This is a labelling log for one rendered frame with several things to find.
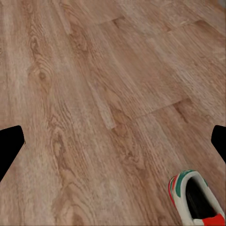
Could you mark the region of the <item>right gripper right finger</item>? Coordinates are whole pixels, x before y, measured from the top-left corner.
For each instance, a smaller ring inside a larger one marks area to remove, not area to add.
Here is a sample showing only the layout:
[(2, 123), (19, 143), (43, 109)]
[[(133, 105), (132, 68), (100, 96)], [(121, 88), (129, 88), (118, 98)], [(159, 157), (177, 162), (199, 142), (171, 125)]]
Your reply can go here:
[(216, 125), (212, 132), (211, 142), (226, 163), (226, 127)]

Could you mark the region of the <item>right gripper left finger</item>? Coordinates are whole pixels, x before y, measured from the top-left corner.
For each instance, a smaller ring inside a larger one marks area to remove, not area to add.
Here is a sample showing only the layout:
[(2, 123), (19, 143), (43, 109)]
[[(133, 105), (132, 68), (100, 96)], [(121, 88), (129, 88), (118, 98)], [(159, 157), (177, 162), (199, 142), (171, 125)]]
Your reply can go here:
[(24, 134), (20, 125), (0, 130), (0, 181), (24, 144)]

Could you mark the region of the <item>gym shoe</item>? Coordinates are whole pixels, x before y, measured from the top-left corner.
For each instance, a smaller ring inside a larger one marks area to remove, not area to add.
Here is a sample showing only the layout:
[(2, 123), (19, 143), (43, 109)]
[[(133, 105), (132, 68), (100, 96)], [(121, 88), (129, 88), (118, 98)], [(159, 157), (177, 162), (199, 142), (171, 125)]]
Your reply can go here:
[(168, 191), (183, 226), (226, 226), (226, 215), (198, 171), (180, 172), (170, 180)]

